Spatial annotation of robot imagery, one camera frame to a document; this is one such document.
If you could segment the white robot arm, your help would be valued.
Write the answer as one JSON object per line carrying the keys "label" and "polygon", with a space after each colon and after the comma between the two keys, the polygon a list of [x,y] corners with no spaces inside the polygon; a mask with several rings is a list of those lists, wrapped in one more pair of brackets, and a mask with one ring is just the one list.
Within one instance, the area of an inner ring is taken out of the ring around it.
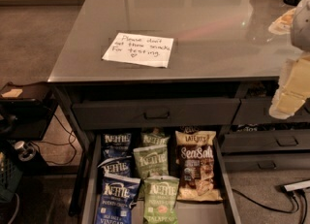
{"label": "white robot arm", "polygon": [[287,119],[310,99],[310,0],[301,0],[295,8],[279,16],[268,31],[289,34],[292,45],[302,50],[299,58],[284,63],[268,111],[274,118]]}

